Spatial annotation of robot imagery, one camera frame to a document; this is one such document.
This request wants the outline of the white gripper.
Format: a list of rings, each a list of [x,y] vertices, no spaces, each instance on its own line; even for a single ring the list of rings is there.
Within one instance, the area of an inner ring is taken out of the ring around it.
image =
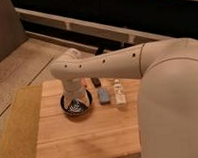
[[[82,85],[81,79],[63,80],[63,95],[66,101],[84,100],[86,98],[86,91]]]

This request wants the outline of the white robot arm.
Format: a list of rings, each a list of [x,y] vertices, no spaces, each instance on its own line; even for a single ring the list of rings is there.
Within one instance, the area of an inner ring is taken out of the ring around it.
[[[69,49],[52,64],[65,97],[85,94],[83,77],[138,78],[142,158],[198,158],[198,40],[174,38],[79,55]]]

